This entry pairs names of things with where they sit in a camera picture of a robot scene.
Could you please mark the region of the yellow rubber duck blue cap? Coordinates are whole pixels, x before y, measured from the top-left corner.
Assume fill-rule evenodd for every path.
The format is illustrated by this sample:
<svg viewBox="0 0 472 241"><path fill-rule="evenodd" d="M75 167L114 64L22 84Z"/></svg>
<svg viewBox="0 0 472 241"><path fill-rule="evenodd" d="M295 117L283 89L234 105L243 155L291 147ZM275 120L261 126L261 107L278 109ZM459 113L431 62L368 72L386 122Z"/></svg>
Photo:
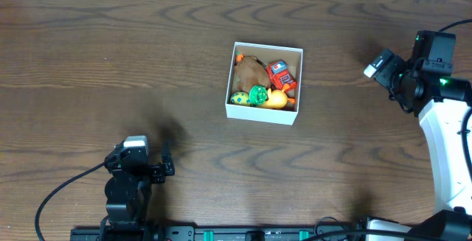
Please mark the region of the yellow rubber duck blue cap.
<svg viewBox="0 0 472 241"><path fill-rule="evenodd" d="M294 104L295 99L288 97L286 91L289 89L289 84L284 84L282 89L272 90L269 88L267 90L267 99L262 105L258 105L258 108L267 108L267 109L282 109L287 104Z"/></svg>

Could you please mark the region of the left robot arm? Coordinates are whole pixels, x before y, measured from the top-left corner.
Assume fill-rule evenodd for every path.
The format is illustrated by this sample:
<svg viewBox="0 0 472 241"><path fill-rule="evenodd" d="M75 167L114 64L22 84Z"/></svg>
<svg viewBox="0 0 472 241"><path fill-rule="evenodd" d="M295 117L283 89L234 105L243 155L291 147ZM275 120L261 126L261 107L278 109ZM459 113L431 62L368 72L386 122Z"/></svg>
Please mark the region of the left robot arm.
<svg viewBox="0 0 472 241"><path fill-rule="evenodd" d="M107 217L100 223L98 240L163 240L160 227L147 221L152 185L175 175L168 142L161 149L162 161L148 163L146 136L129 136L105 157L112 174L105 185Z"/></svg>

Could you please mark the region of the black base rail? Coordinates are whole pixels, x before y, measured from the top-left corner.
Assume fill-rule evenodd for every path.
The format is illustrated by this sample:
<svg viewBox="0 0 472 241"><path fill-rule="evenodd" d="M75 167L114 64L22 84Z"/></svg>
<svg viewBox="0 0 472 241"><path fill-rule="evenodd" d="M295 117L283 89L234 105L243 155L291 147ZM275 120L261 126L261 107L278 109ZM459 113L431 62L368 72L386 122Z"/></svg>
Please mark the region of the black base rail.
<svg viewBox="0 0 472 241"><path fill-rule="evenodd" d="M147 231L125 232L111 229L76 228L70 239L75 241L97 240L153 240L153 241L251 241L251 240L305 240L318 234L345 231L341 224L321 224L308 228L195 228L192 226L168 226Z"/></svg>

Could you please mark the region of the red toy fire truck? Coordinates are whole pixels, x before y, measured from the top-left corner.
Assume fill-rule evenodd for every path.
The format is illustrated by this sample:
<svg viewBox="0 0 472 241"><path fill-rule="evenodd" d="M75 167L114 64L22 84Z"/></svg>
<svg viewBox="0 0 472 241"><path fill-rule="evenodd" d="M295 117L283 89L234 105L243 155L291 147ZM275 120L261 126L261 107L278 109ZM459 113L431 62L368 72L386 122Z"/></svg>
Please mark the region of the red toy fire truck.
<svg viewBox="0 0 472 241"><path fill-rule="evenodd" d="M297 83L289 72L285 61L274 61L265 67L265 71L275 89L288 92L297 87Z"/></svg>

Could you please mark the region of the brown plush toy with carrot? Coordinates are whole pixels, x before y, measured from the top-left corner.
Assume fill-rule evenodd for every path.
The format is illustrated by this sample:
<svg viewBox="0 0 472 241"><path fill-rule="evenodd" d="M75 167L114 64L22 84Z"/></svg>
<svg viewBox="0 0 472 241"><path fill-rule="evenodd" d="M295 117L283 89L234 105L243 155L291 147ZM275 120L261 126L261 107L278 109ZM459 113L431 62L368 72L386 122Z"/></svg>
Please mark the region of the brown plush toy with carrot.
<svg viewBox="0 0 472 241"><path fill-rule="evenodd" d="M264 88L271 86L271 81L264 68L255 56L237 53L236 64L234 65L235 76L238 78L236 89L247 93L256 86Z"/></svg>

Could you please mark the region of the yellow ball with blue letters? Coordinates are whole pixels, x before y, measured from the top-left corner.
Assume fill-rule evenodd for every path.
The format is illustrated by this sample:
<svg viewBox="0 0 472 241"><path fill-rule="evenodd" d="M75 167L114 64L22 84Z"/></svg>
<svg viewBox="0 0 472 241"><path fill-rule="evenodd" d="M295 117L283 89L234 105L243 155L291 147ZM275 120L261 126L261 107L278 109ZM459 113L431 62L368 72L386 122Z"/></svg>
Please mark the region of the yellow ball with blue letters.
<svg viewBox="0 0 472 241"><path fill-rule="evenodd" d="M237 91L231 95L229 103L232 105L251 106L249 94L245 91Z"/></svg>

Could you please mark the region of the green plastic round toy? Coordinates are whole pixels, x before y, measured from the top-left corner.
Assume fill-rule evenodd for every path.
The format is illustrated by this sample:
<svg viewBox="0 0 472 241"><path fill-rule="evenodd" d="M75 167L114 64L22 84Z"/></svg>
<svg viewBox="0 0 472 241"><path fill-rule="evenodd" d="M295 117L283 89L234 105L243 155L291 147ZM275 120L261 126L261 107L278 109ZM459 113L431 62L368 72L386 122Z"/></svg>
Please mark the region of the green plastic round toy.
<svg viewBox="0 0 472 241"><path fill-rule="evenodd" d="M252 105L262 105L268 99L268 91L262 85L254 85L249 92L249 101Z"/></svg>

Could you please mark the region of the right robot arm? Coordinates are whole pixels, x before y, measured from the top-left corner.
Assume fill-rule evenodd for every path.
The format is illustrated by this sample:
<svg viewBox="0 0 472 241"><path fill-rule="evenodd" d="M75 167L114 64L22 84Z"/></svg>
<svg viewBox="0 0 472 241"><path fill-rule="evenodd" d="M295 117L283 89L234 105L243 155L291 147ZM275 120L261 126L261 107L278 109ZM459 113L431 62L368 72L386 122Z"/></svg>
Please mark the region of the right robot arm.
<svg viewBox="0 0 472 241"><path fill-rule="evenodd" d="M418 118L434 180L434 215L417 226L369 219L366 240L471 239L471 84L451 77L451 50L409 61L388 49L364 73Z"/></svg>

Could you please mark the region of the white cardboard box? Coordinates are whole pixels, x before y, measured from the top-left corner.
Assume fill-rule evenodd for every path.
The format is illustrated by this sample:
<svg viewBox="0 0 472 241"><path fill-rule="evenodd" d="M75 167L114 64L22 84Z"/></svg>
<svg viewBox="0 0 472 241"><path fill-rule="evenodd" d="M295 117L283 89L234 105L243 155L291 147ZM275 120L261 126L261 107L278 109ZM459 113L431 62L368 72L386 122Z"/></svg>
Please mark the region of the white cardboard box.
<svg viewBox="0 0 472 241"><path fill-rule="evenodd" d="M225 107L227 117L292 125L299 110L303 53L303 50L299 48L235 42L226 90ZM284 61L288 66L288 71L294 76L294 81L296 82L295 89L287 93L289 98L294 98L294 104L288 102L284 108L274 109L256 108L250 105L244 106L231 103L231 95L237 91L237 83L240 81L235 72L237 58L252 56L262 62L261 66L263 64L271 64L276 60Z"/></svg>

